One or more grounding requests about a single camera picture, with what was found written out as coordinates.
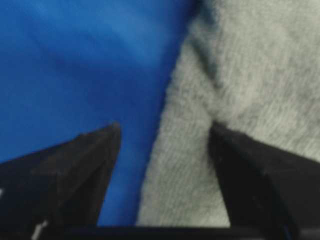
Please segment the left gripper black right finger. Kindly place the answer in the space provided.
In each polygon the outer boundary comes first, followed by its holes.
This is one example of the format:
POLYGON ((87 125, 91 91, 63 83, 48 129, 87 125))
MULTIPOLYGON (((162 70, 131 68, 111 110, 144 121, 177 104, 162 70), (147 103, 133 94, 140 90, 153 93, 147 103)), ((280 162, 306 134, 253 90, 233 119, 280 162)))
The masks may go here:
POLYGON ((260 240, 320 237, 320 164, 214 121, 209 156, 232 228, 260 240))

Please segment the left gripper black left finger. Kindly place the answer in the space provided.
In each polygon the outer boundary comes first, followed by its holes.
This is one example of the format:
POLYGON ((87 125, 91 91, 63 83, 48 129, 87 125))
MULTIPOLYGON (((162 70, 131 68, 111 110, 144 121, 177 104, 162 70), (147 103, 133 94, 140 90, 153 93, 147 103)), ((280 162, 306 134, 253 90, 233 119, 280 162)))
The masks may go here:
POLYGON ((0 165, 0 237, 37 240, 44 228, 93 227, 121 146, 113 123, 0 165))

